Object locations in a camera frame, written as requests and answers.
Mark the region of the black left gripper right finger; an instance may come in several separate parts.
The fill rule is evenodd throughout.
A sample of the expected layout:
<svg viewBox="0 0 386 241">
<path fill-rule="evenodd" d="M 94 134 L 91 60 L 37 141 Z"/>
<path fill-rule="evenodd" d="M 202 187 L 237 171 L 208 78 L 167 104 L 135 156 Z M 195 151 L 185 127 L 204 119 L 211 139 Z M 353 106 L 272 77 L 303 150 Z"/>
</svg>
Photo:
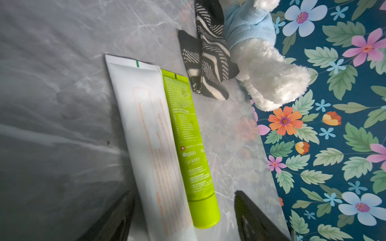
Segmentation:
<svg viewBox="0 0 386 241">
<path fill-rule="evenodd" d="M 241 190 L 235 192 L 234 209 L 242 241 L 289 241 L 282 231 Z"/>
</svg>

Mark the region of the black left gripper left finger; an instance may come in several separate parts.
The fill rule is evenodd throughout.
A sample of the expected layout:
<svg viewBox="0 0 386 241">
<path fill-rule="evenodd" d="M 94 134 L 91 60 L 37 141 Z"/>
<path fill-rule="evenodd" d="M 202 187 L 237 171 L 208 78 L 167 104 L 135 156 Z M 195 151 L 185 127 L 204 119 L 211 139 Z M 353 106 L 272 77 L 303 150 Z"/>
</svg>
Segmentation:
<svg viewBox="0 0 386 241">
<path fill-rule="evenodd" d="M 135 195 L 126 191 L 107 207 L 93 202 L 79 218 L 76 241 L 126 241 L 135 208 Z"/>
</svg>

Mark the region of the white tube orange cap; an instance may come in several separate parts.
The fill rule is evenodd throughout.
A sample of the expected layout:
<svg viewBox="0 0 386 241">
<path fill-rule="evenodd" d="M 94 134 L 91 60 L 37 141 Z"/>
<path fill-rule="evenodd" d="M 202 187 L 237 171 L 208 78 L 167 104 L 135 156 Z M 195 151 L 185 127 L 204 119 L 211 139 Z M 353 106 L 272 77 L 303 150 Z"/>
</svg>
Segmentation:
<svg viewBox="0 0 386 241">
<path fill-rule="evenodd" d="M 105 61 L 150 239 L 196 240 L 161 69 L 113 55 Z"/>
</svg>

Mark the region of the green Curaprox toothpaste tube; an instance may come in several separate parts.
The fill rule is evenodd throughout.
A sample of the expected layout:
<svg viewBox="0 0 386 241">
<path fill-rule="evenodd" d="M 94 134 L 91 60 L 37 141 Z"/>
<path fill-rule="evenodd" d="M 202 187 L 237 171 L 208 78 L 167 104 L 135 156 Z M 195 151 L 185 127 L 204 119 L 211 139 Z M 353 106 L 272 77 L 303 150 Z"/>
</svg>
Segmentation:
<svg viewBox="0 0 386 241">
<path fill-rule="evenodd" d="M 221 214 L 189 79 L 166 70 L 162 76 L 193 224 L 198 229 L 209 229 L 220 221 Z"/>
</svg>

